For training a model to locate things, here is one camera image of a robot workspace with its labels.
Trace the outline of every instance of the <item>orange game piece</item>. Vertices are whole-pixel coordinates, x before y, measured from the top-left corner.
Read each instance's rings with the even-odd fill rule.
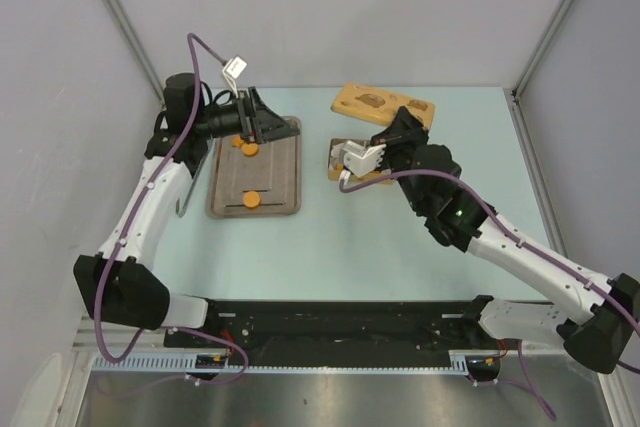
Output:
[[[253,157],[260,150],[260,147],[258,147],[258,144],[243,144],[241,148],[242,148],[242,153],[247,157]]]
[[[233,139],[231,139],[231,145],[234,147],[242,147],[244,145],[244,140],[239,135],[235,135]]]
[[[242,203],[247,209],[255,209],[260,205],[260,194],[255,190],[245,192],[242,196]]]

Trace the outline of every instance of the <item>small wooden tray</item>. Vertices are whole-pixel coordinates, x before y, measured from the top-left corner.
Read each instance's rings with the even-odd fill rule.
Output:
[[[333,101],[331,110],[349,117],[387,126],[402,106],[405,106],[413,116],[420,119],[426,129],[431,128],[436,110],[434,103],[352,82],[343,87]]]
[[[285,117],[301,126],[297,117]],[[214,218],[270,217],[300,210],[300,135],[260,145],[258,154],[247,157],[231,143],[218,139],[209,185],[206,212]],[[260,194],[261,204],[248,209],[245,192]]]

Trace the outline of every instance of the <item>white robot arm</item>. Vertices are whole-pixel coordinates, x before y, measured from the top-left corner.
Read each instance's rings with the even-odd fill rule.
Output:
[[[225,78],[235,79],[241,72],[242,65],[234,61],[225,65]],[[211,98],[206,84],[201,83],[199,88]],[[97,255],[81,255],[74,266],[76,282],[92,317],[149,330],[198,328],[205,322],[209,308],[205,299],[171,293],[152,273],[169,217],[176,212],[177,203],[186,201],[211,139],[237,134],[247,142],[262,144],[300,133],[295,125],[272,112],[254,87],[237,90],[233,83],[232,88],[220,92],[207,105],[200,95],[195,121],[185,134],[194,103],[195,77],[184,73],[167,79],[166,110],[156,120],[135,192]],[[219,99],[224,97],[227,101],[220,104]],[[179,136],[184,136],[181,143],[177,142]],[[179,147],[168,160],[167,153],[176,144]],[[158,171],[163,162],[166,165]],[[96,303],[100,305],[98,316],[94,315]]]
[[[495,339],[515,338],[563,347],[575,360],[611,373],[640,315],[640,284],[621,274],[610,279],[571,262],[507,222],[459,177],[449,149],[428,144],[428,131],[401,107],[370,147],[345,144],[341,190],[351,192],[389,178],[398,180],[411,208],[444,246],[488,260],[549,299],[551,304],[507,302],[479,296],[466,314]],[[346,187],[376,169],[392,173]]]

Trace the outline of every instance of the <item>light blue table surface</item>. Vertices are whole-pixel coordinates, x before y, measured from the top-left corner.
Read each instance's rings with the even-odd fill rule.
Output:
[[[382,127],[333,113],[340,89],[261,89],[281,115],[302,121],[302,207],[289,217],[215,220],[205,214],[210,153],[187,214],[160,241],[154,274],[172,291],[244,300],[468,300],[490,294],[540,300],[492,264],[437,244],[400,187],[342,194],[327,179],[332,137]],[[500,88],[393,88],[436,104],[431,141],[447,145],[462,178],[520,230],[546,241]]]

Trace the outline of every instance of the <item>wire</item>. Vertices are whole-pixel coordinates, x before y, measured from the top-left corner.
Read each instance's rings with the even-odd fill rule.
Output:
[[[496,379],[495,381],[488,380],[484,382],[478,382],[471,375],[469,375],[469,380],[473,382],[474,387],[494,387],[496,385],[511,385],[513,387],[522,389],[525,392],[528,392],[529,394],[535,396],[535,393],[531,390],[531,387],[529,387],[527,384],[523,382],[518,382],[517,380]],[[549,419],[552,422],[555,422],[558,419],[558,416],[556,415],[555,410],[553,410],[553,407],[551,407],[549,402],[547,402],[543,397],[540,397],[540,399],[542,400],[542,404],[540,404],[540,406],[542,407],[543,412],[546,414],[547,417],[549,417]]]
[[[531,377],[529,376],[529,370],[527,369],[527,366],[524,362],[524,355],[522,354],[522,340],[518,341],[518,360],[520,361],[520,367],[522,368],[522,373],[524,374],[524,378],[527,379],[527,384],[529,384],[531,393],[535,396],[536,400],[540,404],[540,407],[542,408],[542,410],[544,410],[544,413],[547,414],[547,417],[549,417],[551,420],[555,422],[557,419],[556,413],[553,411],[553,409],[550,407],[547,401],[544,400],[544,397],[542,397],[542,394],[540,393],[538,388],[535,386],[535,384],[531,380]]]
[[[200,86],[201,85],[200,84],[200,67],[198,65],[198,58],[196,56],[195,42],[200,44],[207,52],[209,52],[213,57],[215,57],[223,65],[225,64],[225,60],[222,57],[220,57],[214,50],[212,50],[211,47],[205,44],[202,41],[202,39],[200,39],[200,37],[198,37],[196,34],[189,33],[187,35],[187,43],[189,45],[189,52],[191,54],[191,61],[193,63],[193,75],[195,77],[194,85]],[[120,356],[115,357],[109,352],[109,349],[107,348],[107,344],[104,339],[104,332],[102,331],[102,300],[104,298],[104,291],[107,285],[107,280],[109,278],[109,274],[111,273],[111,269],[113,268],[113,265],[115,263],[116,257],[118,256],[118,253],[120,252],[121,248],[124,245],[126,245],[129,229],[131,229],[131,226],[133,225],[133,221],[135,220],[136,215],[138,214],[138,211],[142,207],[142,204],[147,194],[149,193],[149,190],[153,188],[153,184],[155,180],[158,178],[158,176],[164,170],[167,164],[171,161],[176,151],[180,148],[180,146],[186,139],[187,135],[189,134],[191,127],[193,126],[196,115],[198,113],[200,96],[202,94],[201,91],[202,91],[201,88],[194,89],[193,105],[191,107],[191,114],[189,115],[189,119],[187,120],[187,123],[185,124],[184,129],[182,130],[182,132],[176,139],[175,143],[173,144],[173,147],[171,147],[167,155],[162,159],[162,161],[160,162],[156,170],[153,171],[153,173],[149,177],[149,181],[147,185],[145,185],[142,188],[140,194],[138,195],[138,198],[135,200],[133,207],[129,211],[129,215],[127,215],[127,218],[124,222],[118,241],[113,246],[111,255],[109,256],[107,263],[104,266],[104,270],[102,271],[102,275],[100,276],[100,280],[98,281],[96,298],[93,305],[93,325],[96,332],[96,343],[98,344],[98,350],[100,351],[100,354],[102,354],[102,356],[106,360],[114,364],[122,362],[124,359],[127,358],[127,356],[133,350],[133,347],[135,346],[136,342],[138,341],[138,338],[142,334],[143,329],[140,329],[135,333],[135,335],[131,339],[131,342],[129,343],[127,348],[124,350],[124,352]]]
[[[224,96],[227,96],[226,101],[224,102],[220,102],[220,99]],[[230,90],[221,90],[220,92],[218,92],[216,94],[215,97],[213,97],[213,100],[211,101],[211,107],[213,108],[218,108],[221,105],[227,104],[229,103],[229,101],[231,100],[231,98],[233,97],[233,92],[231,92]]]
[[[222,331],[222,336],[227,339],[229,342],[233,342],[233,337],[231,336],[231,333],[225,329]],[[233,353],[235,352],[235,350],[233,349],[227,349],[227,359],[230,359],[231,356],[233,355]]]
[[[228,340],[225,339],[221,339],[218,337],[214,337],[213,335],[209,335],[209,334],[205,334],[203,332],[200,332],[198,330],[194,330],[194,329],[187,329],[185,327],[177,327],[177,329],[180,332],[184,332],[186,334],[190,334],[190,335],[197,335],[198,337],[202,337],[204,339],[207,340],[211,340],[213,342],[218,342],[222,345],[225,345],[231,349],[233,349],[233,351],[238,351],[240,352],[240,355],[242,356],[242,360],[243,360],[243,365],[242,368],[234,373],[233,375],[231,375],[230,377],[225,377],[224,379],[218,379],[217,377],[213,380],[205,380],[205,379],[200,379],[198,377],[193,377],[189,374],[175,374],[175,375],[167,375],[166,377],[162,377],[154,382],[150,382],[142,387],[140,387],[139,389],[135,389],[129,392],[124,392],[121,394],[112,394],[110,392],[106,392],[101,386],[100,386],[100,379],[98,379],[98,381],[96,382],[96,390],[98,392],[100,392],[102,395],[105,395],[107,397],[110,397],[112,399],[126,399],[128,397],[133,397],[135,395],[141,394],[143,392],[146,392],[149,389],[152,389],[153,387],[155,387],[156,385],[160,385],[160,384],[164,384],[165,382],[170,382],[172,380],[178,380],[178,379],[184,379],[184,380],[193,380],[194,384],[196,385],[196,387],[200,384],[207,384],[207,385],[223,385],[223,384],[228,384],[233,382],[234,380],[236,380],[238,377],[240,377],[241,375],[243,375],[245,373],[245,371],[247,370],[247,368],[249,367],[249,356],[247,355],[247,353],[244,351],[244,349],[242,347],[240,347],[238,344],[234,343],[234,342],[230,342]]]
[[[525,249],[527,249],[530,252],[533,252],[535,255],[537,255],[541,259],[544,259],[547,262],[549,262],[550,264],[558,267],[564,273],[572,276],[578,282],[581,282],[582,284],[584,284],[585,288],[593,290],[596,294],[598,294],[604,300],[609,302],[609,304],[611,304],[620,313],[620,315],[622,315],[624,317],[624,319],[627,322],[629,322],[629,325],[631,325],[631,327],[633,327],[633,330],[636,332],[638,337],[640,337],[640,324],[638,324],[637,320],[634,319],[633,316],[629,312],[627,312],[627,310],[622,306],[622,304],[620,304],[620,302],[618,302],[616,299],[614,299],[611,295],[609,295],[607,292],[605,292],[599,286],[597,286],[596,284],[592,283],[589,279],[587,279],[580,272],[577,272],[577,271],[573,270],[571,267],[566,265],[561,260],[558,260],[555,257],[549,255],[548,253],[546,253],[545,251],[539,249],[535,245],[531,245],[528,242],[520,239],[520,237],[518,237],[515,233],[511,232],[502,223],[502,221],[500,221],[498,216],[493,212],[493,210],[491,210],[489,205],[482,199],[482,197],[480,197],[480,195],[475,190],[473,190],[473,188],[471,188],[471,186],[468,185],[463,180],[460,180],[459,178],[457,178],[457,177],[455,177],[455,176],[453,176],[451,174],[447,174],[446,172],[441,172],[439,170],[411,169],[411,170],[403,170],[403,171],[400,171],[400,172],[393,172],[391,174],[380,175],[380,176],[378,176],[378,177],[376,177],[374,179],[367,180],[367,181],[364,181],[364,182],[360,182],[360,183],[355,184],[355,185],[353,185],[351,187],[345,187],[343,181],[340,181],[338,185],[339,185],[339,188],[340,188],[341,192],[348,194],[348,193],[351,193],[351,192],[355,192],[356,190],[364,189],[365,187],[368,187],[370,185],[377,184],[378,182],[383,182],[383,181],[389,180],[389,179],[399,179],[399,178],[402,178],[402,177],[411,177],[411,176],[414,176],[414,175],[424,175],[424,176],[427,176],[427,177],[438,177],[438,178],[441,178],[441,179],[449,180],[449,181],[453,182],[454,184],[457,184],[458,186],[462,187],[464,190],[466,190],[469,193],[469,195],[471,195],[471,197],[473,197],[473,199],[476,202],[478,202],[478,205],[480,205],[482,210],[485,211],[485,213],[489,216],[489,218],[493,221],[493,223],[496,224],[498,229],[506,237],[508,237],[511,241],[515,242],[519,246],[524,247]],[[637,367],[633,367],[632,369],[627,369],[627,370],[630,370],[631,372],[635,372],[635,373],[640,373],[640,369],[638,369]]]
[[[629,365],[626,362],[623,362],[621,360],[618,361],[618,365],[620,367],[622,367],[625,370],[628,370],[629,372],[633,373],[633,374],[640,374],[640,369],[637,367],[634,367],[633,365]]]
[[[505,345],[505,348],[506,348],[506,344],[504,344],[504,341],[498,340],[498,342],[501,342],[503,345]],[[542,394],[540,394],[540,391],[534,385],[534,383],[531,380],[531,377],[529,376],[529,371],[527,370],[527,367],[526,367],[526,365],[524,363],[524,355],[522,354],[522,341],[521,340],[518,341],[518,360],[520,361],[520,367],[522,368],[522,373],[524,374],[524,378],[527,381],[526,384],[524,384],[522,382],[518,382],[516,380],[502,380],[502,379],[495,379],[495,380],[489,380],[489,381],[485,381],[485,382],[478,382],[477,380],[475,380],[473,378],[471,373],[469,374],[469,380],[471,380],[473,382],[473,386],[474,387],[491,387],[491,386],[498,385],[498,384],[512,385],[514,387],[518,387],[519,389],[522,389],[522,390],[530,393],[531,395],[533,395],[536,398],[536,400],[538,401],[538,404],[540,405],[540,408],[545,413],[545,415],[551,421],[555,422],[556,420],[558,420],[558,416],[556,415],[556,412],[553,410],[553,407],[551,407],[549,402],[547,402],[546,399],[542,396]]]
[[[498,345],[501,347],[501,350],[504,350],[504,353],[500,354],[498,360],[504,359],[509,353],[509,347],[507,347],[507,343],[502,339],[498,339]]]

